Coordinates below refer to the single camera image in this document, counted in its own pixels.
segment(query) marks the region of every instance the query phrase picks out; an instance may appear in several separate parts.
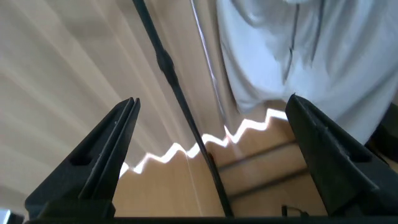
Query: curtain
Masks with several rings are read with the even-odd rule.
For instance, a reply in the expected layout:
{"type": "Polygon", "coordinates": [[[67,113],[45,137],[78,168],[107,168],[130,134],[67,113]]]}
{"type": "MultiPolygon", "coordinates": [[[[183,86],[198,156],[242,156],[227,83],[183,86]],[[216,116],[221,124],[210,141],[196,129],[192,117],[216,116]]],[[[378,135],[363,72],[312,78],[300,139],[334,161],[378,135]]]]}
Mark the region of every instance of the curtain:
{"type": "MultiPolygon", "coordinates": [[[[219,139],[224,125],[235,132],[243,117],[225,76],[215,3],[196,1],[197,13],[189,0],[146,3],[200,132],[219,139]]],[[[0,1],[0,206],[24,212],[25,198],[131,96],[141,110],[129,167],[175,142],[193,146],[130,0],[0,1]]],[[[252,119],[264,121],[264,108],[252,119]]]]}

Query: white fabric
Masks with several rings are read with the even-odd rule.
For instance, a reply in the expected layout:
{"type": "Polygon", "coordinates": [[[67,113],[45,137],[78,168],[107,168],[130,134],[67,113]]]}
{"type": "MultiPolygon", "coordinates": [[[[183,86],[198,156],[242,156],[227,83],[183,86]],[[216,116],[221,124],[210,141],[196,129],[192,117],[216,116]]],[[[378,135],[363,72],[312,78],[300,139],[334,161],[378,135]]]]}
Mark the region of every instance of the white fabric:
{"type": "Polygon", "coordinates": [[[217,2],[221,49],[243,113],[300,95],[365,143],[398,84],[398,1],[217,2]]]}

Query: bright light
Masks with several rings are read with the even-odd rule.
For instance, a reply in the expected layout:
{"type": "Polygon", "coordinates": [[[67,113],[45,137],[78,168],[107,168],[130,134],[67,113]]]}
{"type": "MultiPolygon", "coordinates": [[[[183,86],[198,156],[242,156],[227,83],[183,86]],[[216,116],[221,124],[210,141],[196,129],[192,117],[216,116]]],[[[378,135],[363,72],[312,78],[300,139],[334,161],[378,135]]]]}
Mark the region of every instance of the bright light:
{"type": "MultiPolygon", "coordinates": [[[[266,130],[268,128],[269,121],[271,118],[279,118],[279,119],[283,119],[283,120],[287,121],[285,112],[279,111],[279,110],[274,110],[274,109],[268,109],[267,116],[266,116],[266,119],[264,122],[256,122],[256,121],[252,121],[249,119],[244,119],[242,121],[241,125],[239,126],[238,130],[236,131],[236,134],[234,134],[234,135],[232,135],[228,131],[228,129],[224,126],[226,137],[223,140],[218,139],[210,134],[204,134],[201,138],[203,140],[203,143],[205,143],[205,144],[208,142],[213,142],[219,146],[227,147],[228,141],[229,141],[228,138],[233,143],[237,143],[241,139],[243,133],[248,128],[255,129],[258,131],[266,130]]],[[[194,158],[199,153],[200,150],[199,150],[198,143],[195,143],[189,151],[186,151],[180,144],[174,143],[162,157],[155,156],[151,153],[147,153],[144,156],[144,158],[140,161],[140,163],[138,163],[138,165],[135,166],[135,168],[133,168],[132,170],[134,172],[136,172],[137,174],[140,174],[149,159],[154,159],[154,160],[159,161],[164,164],[168,163],[168,161],[170,161],[173,158],[173,156],[177,153],[177,151],[182,151],[189,158],[194,158]]],[[[129,166],[124,162],[122,169],[120,170],[119,178],[128,170],[128,168],[129,168],[129,166]]]]}

